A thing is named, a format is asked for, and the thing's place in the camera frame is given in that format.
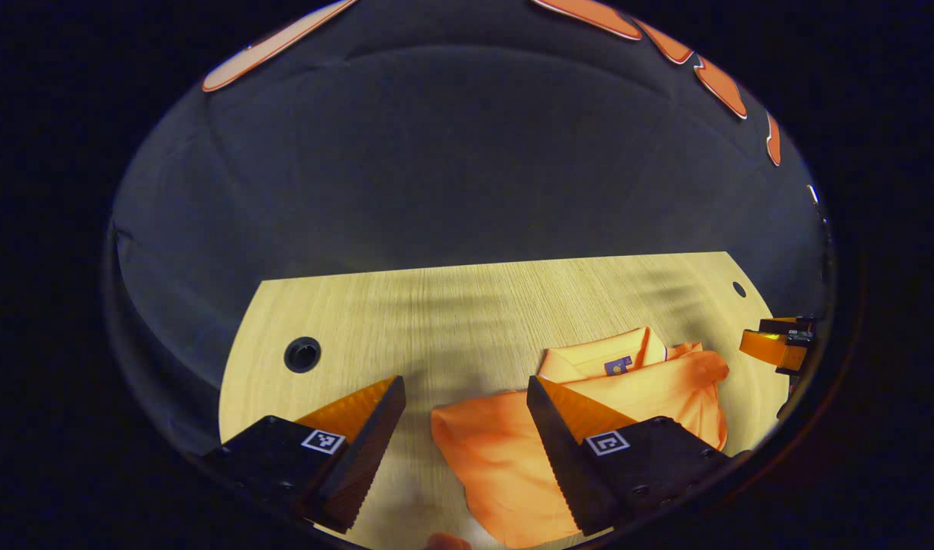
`dark background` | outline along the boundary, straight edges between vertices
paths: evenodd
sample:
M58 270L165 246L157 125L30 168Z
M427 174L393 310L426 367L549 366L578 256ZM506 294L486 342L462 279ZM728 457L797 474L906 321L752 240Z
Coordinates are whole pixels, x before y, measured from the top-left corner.
M934 314L934 3L613 4L769 105L820 189L850 199L838 222L868 266L861 350L787 457L801 467L648 542L934 547L934 324L916 317ZM156 434L107 348L98 273L160 116L319 5L0 2L0 548L306 546Z

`orange shirt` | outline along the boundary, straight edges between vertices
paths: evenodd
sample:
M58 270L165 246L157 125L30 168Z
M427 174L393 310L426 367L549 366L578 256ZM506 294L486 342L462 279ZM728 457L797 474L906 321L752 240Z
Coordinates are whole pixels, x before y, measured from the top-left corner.
M637 328L549 349L538 376L637 420L671 417L708 445L725 446L717 383L728 376L728 365L701 344L668 349L651 328ZM433 441L464 485L471 514L511 548L579 532L525 400L525 391L506 391L431 415Z

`orange polo shirt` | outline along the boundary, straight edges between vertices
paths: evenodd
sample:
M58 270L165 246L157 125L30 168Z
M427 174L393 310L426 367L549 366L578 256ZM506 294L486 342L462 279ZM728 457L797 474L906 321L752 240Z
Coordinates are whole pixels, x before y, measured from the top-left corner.
M637 419L668 416L719 450L728 435L717 383L721 355L701 344L666 348L649 327L549 349L538 371ZM527 409L525 391L478 397L432 411L432 438L464 485L467 507L511 548L579 532Z

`wooden table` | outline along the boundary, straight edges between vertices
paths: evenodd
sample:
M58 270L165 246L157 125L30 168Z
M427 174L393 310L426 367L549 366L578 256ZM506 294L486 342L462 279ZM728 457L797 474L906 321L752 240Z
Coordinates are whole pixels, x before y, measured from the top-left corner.
M736 292L738 282L746 297ZM727 253L596 257L464 265L264 281L244 316L219 401L222 441L267 414L296 419L400 374L408 404L353 529L343 539L417 550L432 532L502 548L474 521L463 487L433 445L429 411L520 390L546 348L649 325L667 345L701 341L728 361L719 387L725 453L757 445L775 425L788 379L738 351L744 328L771 317ZM283 354L309 335L312 371ZM576 535L541 548L565 548Z

